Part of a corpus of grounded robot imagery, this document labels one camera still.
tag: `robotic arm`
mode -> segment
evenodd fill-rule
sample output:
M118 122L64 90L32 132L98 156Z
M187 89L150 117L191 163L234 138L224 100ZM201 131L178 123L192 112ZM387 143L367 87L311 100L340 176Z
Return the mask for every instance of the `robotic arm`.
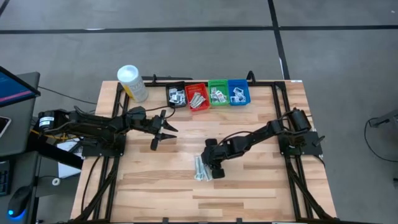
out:
M282 120L284 117L288 118L294 130L288 130L283 126ZM214 179L223 178L225 177L225 172L221 168L221 162L224 160L241 157L250 150L251 146L281 134L289 137L290 145L303 146L305 141L301 135L310 129L311 124L304 111L294 108L281 118L269 121L267 125L247 136L232 137L222 140L218 144L216 139L207 139L201 158L203 163L211 169Z
M155 138L150 148L156 150L159 141L176 138L174 135L162 133L162 128L178 131L168 124L165 114L166 110L162 110L160 115L148 119L141 106L113 118L87 114L78 108L75 111L52 110L39 113L39 132L46 135L74 134L79 138L84 137L83 156L85 147L91 152L112 152L124 148L126 133L130 130L153 134Z

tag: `computer mouse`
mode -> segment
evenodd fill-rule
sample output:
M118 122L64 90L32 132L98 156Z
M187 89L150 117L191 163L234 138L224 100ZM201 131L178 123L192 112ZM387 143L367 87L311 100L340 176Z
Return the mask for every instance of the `computer mouse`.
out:
M10 201L8 202L8 215L11 218L17 218L26 208L26 205L30 199L30 195L32 193L32 186L23 186L20 187L12 196Z

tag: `black bin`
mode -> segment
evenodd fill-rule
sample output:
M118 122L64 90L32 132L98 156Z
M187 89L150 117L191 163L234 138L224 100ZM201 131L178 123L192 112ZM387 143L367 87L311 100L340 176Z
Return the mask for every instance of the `black bin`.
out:
M169 95L169 90L176 88L177 91L183 90L185 93L185 104L181 105L176 105L175 103L170 102L170 95ZM185 92L185 82L180 81L180 82L174 82L174 83L168 83L166 84L166 99L167 99L167 106L169 107L174 107L174 108L181 108L187 105L187 93Z

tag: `white bottle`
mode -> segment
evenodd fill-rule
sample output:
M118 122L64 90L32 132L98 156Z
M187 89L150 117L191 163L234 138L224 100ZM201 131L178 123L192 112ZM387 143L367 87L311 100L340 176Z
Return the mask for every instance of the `white bottle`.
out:
M143 102L148 97L144 81L139 75L137 67L125 65L118 70L118 80L126 93L136 102Z

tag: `wooden table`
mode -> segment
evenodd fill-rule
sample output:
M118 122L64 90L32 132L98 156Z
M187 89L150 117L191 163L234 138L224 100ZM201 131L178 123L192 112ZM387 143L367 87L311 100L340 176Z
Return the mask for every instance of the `wooden table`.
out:
M96 115L111 116L117 82L103 82ZM310 115L304 86L286 81L290 107ZM177 128L177 139L159 143L151 151L150 134L130 131L127 146L119 164L114 196L112 222L245 222L292 221L294 212L284 158L279 153L277 138L270 138L251 148L243 157L223 162L226 177L197 181L194 156L203 152L205 139L223 139L236 131L254 131L276 119L274 100L268 86L249 87L251 103L246 106L213 107L195 114L178 108L168 119ZM143 103L129 102L129 108L156 108L166 104L164 87L149 87ZM158 111L147 113L150 117ZM80 214L81 197L95 158L84 161L73 204L71 218ZM323 165L313 156L302 156L309 191L330 215L335 208ZM102 159L91 176L85 206L97 191ZM297 189L302 216L305 217L302 194ZM103 197L101 215L108 193Z

